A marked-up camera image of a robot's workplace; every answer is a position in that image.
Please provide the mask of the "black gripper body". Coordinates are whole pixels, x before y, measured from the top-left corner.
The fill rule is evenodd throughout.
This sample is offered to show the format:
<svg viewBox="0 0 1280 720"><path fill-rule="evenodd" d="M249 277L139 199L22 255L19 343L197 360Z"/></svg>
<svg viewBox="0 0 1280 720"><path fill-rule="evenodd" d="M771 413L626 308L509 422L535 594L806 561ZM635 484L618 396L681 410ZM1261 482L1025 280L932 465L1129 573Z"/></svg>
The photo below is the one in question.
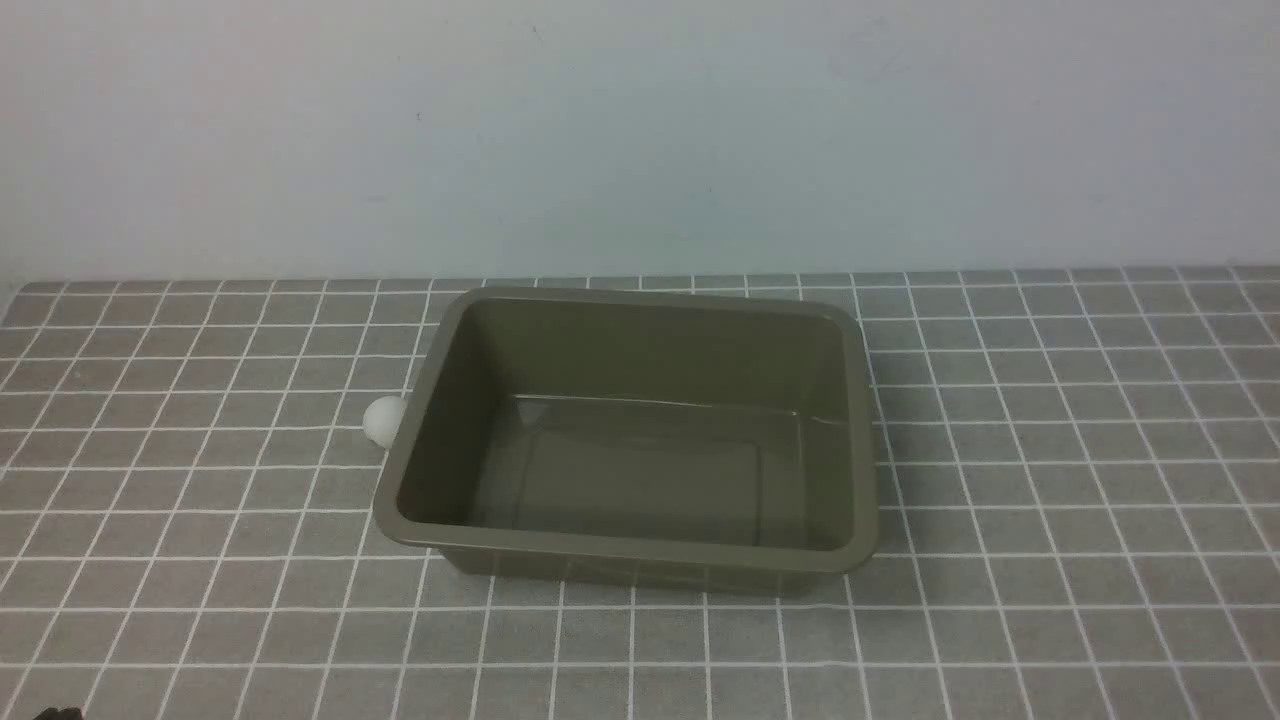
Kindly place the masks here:
<svg viewBox="0 0 1280 720"><path fill-rule="evenodd" d="M46 707L35 720L84 720L84 715L79 707Z"/></svg>

